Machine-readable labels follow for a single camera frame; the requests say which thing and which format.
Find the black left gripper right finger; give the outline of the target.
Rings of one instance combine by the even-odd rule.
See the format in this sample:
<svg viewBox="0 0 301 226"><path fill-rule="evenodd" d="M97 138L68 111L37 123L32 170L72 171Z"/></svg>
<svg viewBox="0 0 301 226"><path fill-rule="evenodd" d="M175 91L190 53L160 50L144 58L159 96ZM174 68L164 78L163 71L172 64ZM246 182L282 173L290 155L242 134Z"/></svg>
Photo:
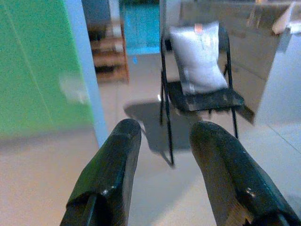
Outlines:
<svg viewBox="0 0 301 226"><path fill-rule="evenodd" d="M218 124L196 122L193 156L218 226L299 226L300 218L240 141Z"/></svg>

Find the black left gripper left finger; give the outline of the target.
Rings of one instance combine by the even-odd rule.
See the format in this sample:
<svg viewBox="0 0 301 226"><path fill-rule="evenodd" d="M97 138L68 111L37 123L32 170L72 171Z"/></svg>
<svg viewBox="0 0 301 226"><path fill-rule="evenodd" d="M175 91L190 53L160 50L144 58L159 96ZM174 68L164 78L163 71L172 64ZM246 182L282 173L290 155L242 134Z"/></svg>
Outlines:
<svg viewBox="0 0 301 226"><path fill-rule="evenodd" d="M82 170L62 226L126 226L141 147L141 126L121 120Z"/></svg>

